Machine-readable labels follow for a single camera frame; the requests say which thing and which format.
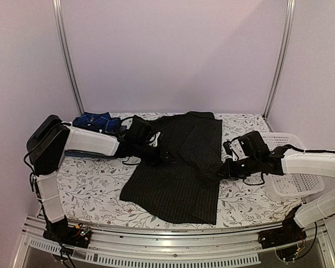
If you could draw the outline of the black pinstriped long sleeve shirt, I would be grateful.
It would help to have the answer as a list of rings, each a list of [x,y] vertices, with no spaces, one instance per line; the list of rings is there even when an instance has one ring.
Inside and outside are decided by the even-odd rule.
[[[217,222],[222,167],[222,121],[212,112],[188,112],[151,121],[173,158],[169,164],[141,162],[124,185],[120,200],[133,202],[163,221]]]

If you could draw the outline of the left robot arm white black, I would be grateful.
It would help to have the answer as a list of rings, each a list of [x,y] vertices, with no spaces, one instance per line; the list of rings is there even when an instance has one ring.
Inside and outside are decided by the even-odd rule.
[[[50,233],[59,242],[72,237],[61,206],[57,173],[66,152],[98,157],[137,157],[150,164],[171,163],[174,158],[152,122],[134,115],[119,119],[103,114],[64,122],[50,115],[29,138],[23,162],[30,170],[31,189],[42,206]]]

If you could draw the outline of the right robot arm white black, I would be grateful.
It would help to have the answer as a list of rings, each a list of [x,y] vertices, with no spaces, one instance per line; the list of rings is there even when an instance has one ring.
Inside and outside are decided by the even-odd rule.
[[[227,159],[217,170],[222,179],[244,179],[254,173],[266,175],[307,174],[335,179],[335,151],[302,150],[292,145],[278,146],[269,150],[261,146],[242,145],[245,158]],[[293,208],[283,220],[277,238],[281,243],[290,243],[299,234],[299,229],[335,215],[335,190],[318,199]]]

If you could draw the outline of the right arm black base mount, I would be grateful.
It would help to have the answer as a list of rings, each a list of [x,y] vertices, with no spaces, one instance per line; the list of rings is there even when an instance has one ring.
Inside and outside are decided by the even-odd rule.
[[[282,221],[282,226],[258,233],[258,242],[263,249],[284,246],[290,243],[300,242],[301,245],[293,245],[289,248],[277,250],[277,257],[284,261],[295,261],[302,250],[307,237],[303,227],[299,227],[294,220],[296,210],[293,209]]]

